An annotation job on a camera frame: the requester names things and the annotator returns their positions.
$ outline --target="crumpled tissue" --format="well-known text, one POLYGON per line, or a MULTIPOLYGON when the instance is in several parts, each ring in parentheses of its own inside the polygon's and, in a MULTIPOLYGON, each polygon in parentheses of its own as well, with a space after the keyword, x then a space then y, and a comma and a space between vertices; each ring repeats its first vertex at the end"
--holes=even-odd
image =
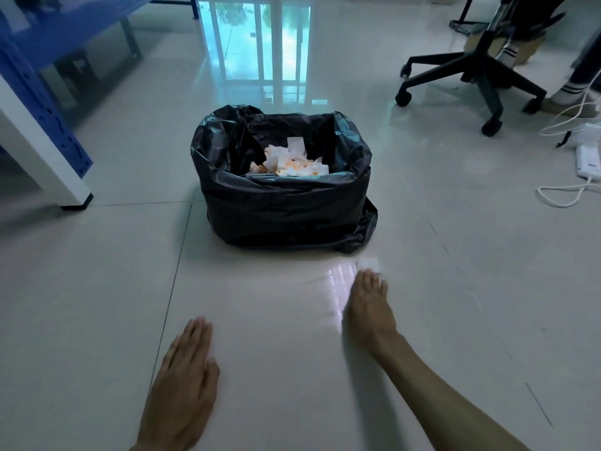
POLYGON ((249 174, 273 173, 290 177, 326 175, 330 168, 322 164, 321 158, 308 160, 302 137, 288 137, 288 147, 269 145, 265 149, 266 160, 262 165, 251 163, 249 174))

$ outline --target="trash can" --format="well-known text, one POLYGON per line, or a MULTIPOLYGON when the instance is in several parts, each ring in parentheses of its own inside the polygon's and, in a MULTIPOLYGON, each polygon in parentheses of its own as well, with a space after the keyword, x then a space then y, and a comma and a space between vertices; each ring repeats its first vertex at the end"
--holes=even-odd
POLYGON ((211 228, 246 248, 322 248, 352 253, 367 244, 378 210, 367 199, 372 152, 340 112, 265 114, 253 106, 224 106, 200 123, 191 145, 211 228), (265 149, 302 137, 309 160, 322 158, 327 175, 249 174, 265 149))

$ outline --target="white cord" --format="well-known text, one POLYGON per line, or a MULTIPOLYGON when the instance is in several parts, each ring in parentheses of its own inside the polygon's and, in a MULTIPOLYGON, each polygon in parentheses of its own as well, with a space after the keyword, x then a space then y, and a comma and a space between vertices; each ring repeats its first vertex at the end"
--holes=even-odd
MULTIPOLYGON (((555 120, 557 120, 557 118, 558 118, 558 117, 560 117, 560 116, 561 116, 563 113, 565 113, 565 112, 568 112, 568 111, 571 111, 572 109, 575 109, 575 108, 577 108, 577 107, 579 108, 579 109, 578 109, 578 113, 577 113, 577 114, 576 114, 574 117, 572 117, 571 119, 569 119, 569 120, 565 120, 565 121, 563 121, 563 122, 556 123, 555 125, 547 125, 545 128, 543 128, 542 130, 540 130, 540 135, 542 135, 542 136, 556 136, 556 135, 564 135, 564 134, 566 134, 566 133, 567 133, 567 131, 571 131, 571 132, 580 131, 580 130, 581 130, 583 127, 584 127, 585 123, 583 123, 583 124, 582 124, 582 125, 580 125, 578 128, 575 128, 575 129, 573 129, 573 130, 567 130, 567 131, 561 131, 561 132, 555 132, 555 133, 545 133, 545 131, 546 131, 546 130, 550 130, 550 129, 552 129, 552 128, 557 128, 557 127, 560 127, 560 126, 562 126, 562 125, 565 125, 566 123, 572 122, 572 121, 574 121, 575 119, 577 119, 578 117, 580 117, 580 114, 582 114, 582 108, 583 108, 585 105, 595 105, 595 106, 596 106, 596 105, 598 105, 598 104, 599 104, 599 102, 601 101, 601 97, 600 97, 600 98, 597 98, 597 101, 590 101, 589 103, 585 103, 585 101, 587 100, 587 96, 588 96, 588 94, 589 94, 589 93, 590 93, 590 91, 591 91, 591 87, 592 87, 593 83, 594 83, 594 82, 597 80, 597 78, 598 78, 600 75, 601 75, 601 70, 599 70, 599 71, 597 72, 597 75, 596 75, 596 76, 595 76, 595 77, 592 79, 592 81, 590 82, 590 84, 588 84, 588 87, 586 87, 586 89, 584 89, 584 95, 583 95, 583 97, 582 97, 582 101, 580 102, 580 104, 578 104, 578 105, 575 105, 575 106, 572 106, 572 107, 568 107, 567 109, 565 109, 565 110, 561 111, 559 114, 555 115, 555 117, 553 117, 549 123, 550 123, 550 124, 551 124, 551 123, 553 123, 553 122, 554 122, 555 120)), ((597 120, 598 118, 601 118, 601 117, 589 118, 589 119, 587 119, 587 120, 597 120)))
POLYGON ((591 180, 592 179, 589 178, 586 183, 582 183, 580 185, 542 186, 542 187, 537 188, 536 190, 537 190, 538 194, 540 194, 545 199, 546 204, 549 204, 552 207, 559 207, 560 209, 566 209, 567 207, 571 207, 578 202, 578 200, 580 199, 580 196, 582 195, 582 192, 585 189, 591 188, 591 189, 597 189, 597 190, 601 191, 601 186, 591 183, 591 180), (576 195, 576 199, 574 199, 573 201, 570 201, 567 204, 560 204, 560 203, 552 200, 547 195, 545 195, 543 193, 543 190, 561 190, 561 191, 578 190, 578 194, 576 195))

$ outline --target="human hand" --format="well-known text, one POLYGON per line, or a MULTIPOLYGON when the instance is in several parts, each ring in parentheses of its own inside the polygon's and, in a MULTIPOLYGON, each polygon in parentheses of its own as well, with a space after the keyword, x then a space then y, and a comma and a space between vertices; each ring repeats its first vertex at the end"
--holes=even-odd
POLYGON ((351 335, 372 355, 383 351, 397 333, 397 322, 387 302, 388 283, 370 269, 357 272, 350 289, 346 321, 351 335))
POLYGON ((213 325, 188 322, 165 354, 150 389, 135 448, 186 451, 207 425, 217 395, 219 366, 207 359, 213 325))

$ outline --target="striped sock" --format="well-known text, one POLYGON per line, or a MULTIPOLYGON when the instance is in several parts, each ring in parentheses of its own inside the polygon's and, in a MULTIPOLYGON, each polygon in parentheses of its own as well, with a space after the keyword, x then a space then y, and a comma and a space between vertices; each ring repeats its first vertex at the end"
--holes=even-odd
POLYGON ((522 41, 509 41, 499 52, 499 55, 496 56, 496 59, 506 67, 513 68, 517 52, 520 50, 520 47, 522 47, 522 44, 522 41))
POLYGON ((578 101, 582 92, 586 90, 588 84, 568 82, 551 97, 551 100, 559 105, 571 105, 578 101))

